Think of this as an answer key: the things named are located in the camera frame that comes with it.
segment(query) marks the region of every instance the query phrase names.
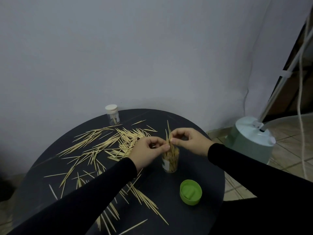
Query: left hand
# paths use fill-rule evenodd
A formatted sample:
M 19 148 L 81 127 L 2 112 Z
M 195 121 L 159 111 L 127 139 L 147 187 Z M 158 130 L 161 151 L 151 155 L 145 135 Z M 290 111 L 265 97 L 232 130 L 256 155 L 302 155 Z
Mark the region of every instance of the left hand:
M 133 161 L 139 172 L 142 168 L 148 166 L 158 155 L 170 150 L 170 145 L 159 137 L 145 137 L 138 140 L 128 157 Z

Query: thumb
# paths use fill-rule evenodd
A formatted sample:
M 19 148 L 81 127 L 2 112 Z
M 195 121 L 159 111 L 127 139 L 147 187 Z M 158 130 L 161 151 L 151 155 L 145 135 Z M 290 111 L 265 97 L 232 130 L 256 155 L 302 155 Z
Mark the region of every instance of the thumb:
M 178 138 L 171 138 L 171 143 L 176 145 L 176 146 L 181 146 L 185 148 L 187 146 L 188 141 L 184 141 Z
M 156 156 L 158 156 L 161 153 L 167 152 L 168 150 L 170 150 L 170 148 L 171 148 L 171 146 L 169 144 L 165 144 L 165 145 L 158 147 L 157 149 L 154 149 L 154 152 L 155 152 Z

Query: hand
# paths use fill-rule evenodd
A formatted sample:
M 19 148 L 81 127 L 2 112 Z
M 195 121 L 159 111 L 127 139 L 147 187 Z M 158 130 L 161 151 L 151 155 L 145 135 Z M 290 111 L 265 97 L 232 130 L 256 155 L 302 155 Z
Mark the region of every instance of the hand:
M 170 150 L 170 145 L 159 137 L 146 137 L 141 138 L 136 142 L 128 157 L 133 161 L 139 172 L 142 168 L 148 166 L 158 155 Z
M 170 134 L 171 143 L 191 151 L 194 154 L 207 156 L 210 146 L 214 143 L 193 128 L 177 128 Z

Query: toothpick container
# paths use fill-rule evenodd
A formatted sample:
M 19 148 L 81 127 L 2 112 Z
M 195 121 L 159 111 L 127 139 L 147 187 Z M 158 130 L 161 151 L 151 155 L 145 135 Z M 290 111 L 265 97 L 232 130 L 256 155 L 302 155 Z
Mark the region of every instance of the toothpick container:
M 119 115 L 118 115 L 117 105 L 108 105 L 105 107 L 105 109 L 108 115 L 109 124 L 110 125 L 119 124 Z
M 178 154 L 175 156 L 168 156 L 168 153 L 162 154 L 162 167 L 167 173 L 174 173 L 178 168 L 178 158 L 179 158 L 179 149 Z

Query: container label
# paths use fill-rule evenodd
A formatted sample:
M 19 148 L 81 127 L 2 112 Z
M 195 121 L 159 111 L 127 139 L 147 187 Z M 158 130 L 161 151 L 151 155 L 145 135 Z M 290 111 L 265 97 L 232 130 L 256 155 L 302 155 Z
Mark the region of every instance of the container label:
M 162 163 L 163 169 L 166 170 L 166 171 L 169 171 L 169 170 L 170 170 L 170 162 L 169 162 L 169 161 L 166 161 L 166 160 L 163 159 L 163 158 L 162 158 L 162 160 L 163 160 L 163 163 Z

